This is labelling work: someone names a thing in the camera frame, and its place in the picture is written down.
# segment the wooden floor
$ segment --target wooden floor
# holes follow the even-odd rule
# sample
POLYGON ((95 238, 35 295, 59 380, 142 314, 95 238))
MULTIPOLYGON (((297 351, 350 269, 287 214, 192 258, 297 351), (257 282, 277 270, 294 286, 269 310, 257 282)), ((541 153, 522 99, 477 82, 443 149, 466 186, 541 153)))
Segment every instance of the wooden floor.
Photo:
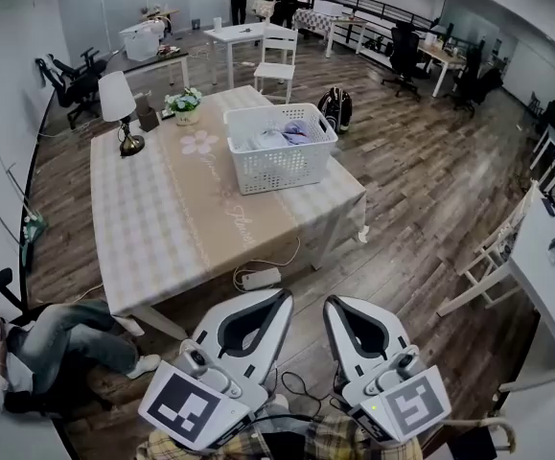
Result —
MULTIPOLYGON (((213 86, 203 41, 202 34, 193 34, 177 44, 194 46, 191 53, 198 57, 190 59, 191 82, 211 94, 225 88, 224 58, 220 84, 213 86)), ((240 45, 235 60, 257 62, 259 53, 252 44, 240 45)), ((236 84, 252 83, 253 70, 237 65, 236 84)), ((517 294, 492 310, 474 301, 443 319, 435 311, 467 287, 455 270, 522 196, 520 175, 526 177, 531 151, 525 133, 516 128, 522 109, 496 91, 469 121, 466 113, 452 111, 448 100, 430 96, 436 76, 421 83, 420 103, 406 93, 396 98, 393 89, 380 85, 390 76, 349 50, 335 46, 333 57, 325 59, 317 39, 299 42, 292 100, 317 104, 335 85, 352 96, 352 125, 337 144, 336 158, 368 191, 370 232, 366 245, 347 241, 320 271, 312 271, 304 260, 285 268, 284 286, 294 294, 295 315, 279 372, 298 373, 312 394, 328 393, 335 364, 321 319, 323 302, 330 294, 364 298, 396 312, 428 363, 439 365, 454 416, 479 417, 493 408, 498 385, 516 371, 534 326, 532 306, 517 294)), ((159 107, 169 90, 168 73, 149 72, 131 79, 130 85, 133 92, 151 89, 151 101, 159 107)), ((451 85, 447 77, 444 87, 451 85)), ((60 112, 54 107, 52 116, 60 112)), ((65 123, 52 119, 48 134, 64 128, 65 123)), ((28 278, 32 305, 70 300, 101 282, 89 152, 91 138, 111 128, 97 122, 40 142, 32 201, 50 226, 36 247, 35 270, 28 278)), ((290 251, 286 248, 282 257, 290 251)), ((92 296, 101 294, 99 289, 92 296)), ((158 309, 192 331, 207 309, 235 294, 230 275, 224 275, 158 309)), ((174 357, 177 342, 146 330, 136 340, 143 353, 174 357)), ((91 372, 94 389, 117 406, 102 412, 92 404, 66 426, 81 458, 133 455, 151 430, 136 414, 149 381, 128 381, 100 367, 91 372)), ((277 391, 284 392, 281 384, 277 391)), ((309 399, 286 395, 293 411, 315 408, 309 399)))

